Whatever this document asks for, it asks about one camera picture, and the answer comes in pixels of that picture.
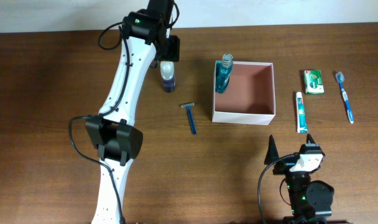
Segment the purple foam pump bottle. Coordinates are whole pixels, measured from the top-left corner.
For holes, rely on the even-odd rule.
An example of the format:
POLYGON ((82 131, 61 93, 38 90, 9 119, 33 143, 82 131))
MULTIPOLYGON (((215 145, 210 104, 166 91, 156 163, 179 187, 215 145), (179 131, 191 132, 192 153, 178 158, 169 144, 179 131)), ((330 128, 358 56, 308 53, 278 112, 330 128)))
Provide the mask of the purple foam pump bottle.
POLYGON ((175 66, 173 62, 162 61, 160 63, 160 74, 164 91, 171 93, 175 90, 175 66))

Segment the green soap box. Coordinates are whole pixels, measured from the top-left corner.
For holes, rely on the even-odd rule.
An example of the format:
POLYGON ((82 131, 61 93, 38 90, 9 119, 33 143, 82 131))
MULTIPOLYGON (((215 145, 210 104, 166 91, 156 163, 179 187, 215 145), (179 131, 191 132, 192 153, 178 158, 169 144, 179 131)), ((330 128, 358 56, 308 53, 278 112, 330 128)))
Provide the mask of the green soap box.
POLYGON ((321 95, 325 92, 320 70, 304 70, 303 79, 306 94, 321 95))

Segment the teal mouthwash bottle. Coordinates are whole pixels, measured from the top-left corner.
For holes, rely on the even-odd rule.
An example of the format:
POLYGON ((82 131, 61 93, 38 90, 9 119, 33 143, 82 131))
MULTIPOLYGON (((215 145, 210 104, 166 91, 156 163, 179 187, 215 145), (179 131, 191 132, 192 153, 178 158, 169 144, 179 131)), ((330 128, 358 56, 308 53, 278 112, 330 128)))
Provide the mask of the teal mouthwash bottle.
POLYGON ((216 92, 224 93, 227 89, 230 74, 233 70, 233 56, 231 54, 224 54, 219 64, 218 73, 216 76, 216 92))

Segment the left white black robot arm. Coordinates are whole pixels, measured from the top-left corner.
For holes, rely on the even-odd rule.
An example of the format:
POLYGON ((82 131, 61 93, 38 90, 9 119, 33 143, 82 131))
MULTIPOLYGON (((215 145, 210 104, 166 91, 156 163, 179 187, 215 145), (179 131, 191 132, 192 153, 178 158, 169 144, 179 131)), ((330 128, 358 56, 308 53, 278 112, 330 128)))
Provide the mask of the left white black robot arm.
POLYGON ((177 21, 174 12, 179 12, 174 0, 149 1, 145 9, 116 23, 122 50, 113 84, 98 114, 82 118, 101 171, 93 223, 126 221, 122 204, 127 176, 143 143, 143 133, 134 126, 137 101, 152 63, 179 60, 180 39, 169 34, 177 21))

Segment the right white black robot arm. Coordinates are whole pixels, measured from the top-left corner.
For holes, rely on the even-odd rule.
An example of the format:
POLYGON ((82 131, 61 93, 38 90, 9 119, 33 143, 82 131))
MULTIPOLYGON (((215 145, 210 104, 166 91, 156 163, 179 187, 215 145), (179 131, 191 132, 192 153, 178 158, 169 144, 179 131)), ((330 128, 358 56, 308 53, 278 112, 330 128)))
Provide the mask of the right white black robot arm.
POLYGON ((311 180, 324 157, 310 134, 298 152, 283 157, 278 154, 273 136, 269 136, 264 164, 266 169, 273 168, 274 175, 284 176, 292 210, 292 216, 284 217, 282 223, 326 223, 332 215, 334 188, 323 181, 311 180))

